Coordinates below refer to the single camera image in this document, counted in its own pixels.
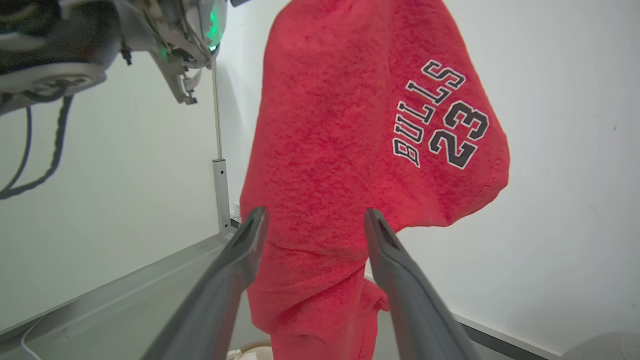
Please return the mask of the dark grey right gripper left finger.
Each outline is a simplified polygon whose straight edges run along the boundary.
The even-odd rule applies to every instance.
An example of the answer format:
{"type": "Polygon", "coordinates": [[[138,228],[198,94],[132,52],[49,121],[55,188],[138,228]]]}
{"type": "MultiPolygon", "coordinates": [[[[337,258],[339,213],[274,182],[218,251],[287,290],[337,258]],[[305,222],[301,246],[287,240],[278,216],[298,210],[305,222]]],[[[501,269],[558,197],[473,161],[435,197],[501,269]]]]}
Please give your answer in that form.
{"type": "Polygon", "coordinates": [[[254,208],[178,306],[144,360],[224,360],[243,292],[258,275],[269,212],[254,208]]]}

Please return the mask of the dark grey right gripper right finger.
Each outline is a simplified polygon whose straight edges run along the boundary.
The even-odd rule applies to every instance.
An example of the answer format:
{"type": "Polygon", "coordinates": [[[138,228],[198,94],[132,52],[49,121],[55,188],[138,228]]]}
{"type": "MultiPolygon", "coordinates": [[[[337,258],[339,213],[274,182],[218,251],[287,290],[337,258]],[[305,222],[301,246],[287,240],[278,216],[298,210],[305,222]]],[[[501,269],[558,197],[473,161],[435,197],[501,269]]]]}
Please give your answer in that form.
{"type": "Polygon", "coordinates": [[[386,293],[402,360],[479,360],[470,338],[455,320],[383,214],[364,216],[372,273],[386,293]]]}

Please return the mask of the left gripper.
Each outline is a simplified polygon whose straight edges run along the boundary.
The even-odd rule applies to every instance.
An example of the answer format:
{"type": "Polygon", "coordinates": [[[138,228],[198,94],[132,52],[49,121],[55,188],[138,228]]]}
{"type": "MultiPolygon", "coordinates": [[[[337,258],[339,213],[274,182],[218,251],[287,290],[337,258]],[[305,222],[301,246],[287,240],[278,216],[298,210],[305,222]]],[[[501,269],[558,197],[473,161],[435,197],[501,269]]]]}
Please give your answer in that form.
{"type": "Polygon", "coordinates": [[[212,69],[226,30],[228,0],[115,0],[120,53],[151,56],[176,102],[197,104],[195,89],[212,69]]]}

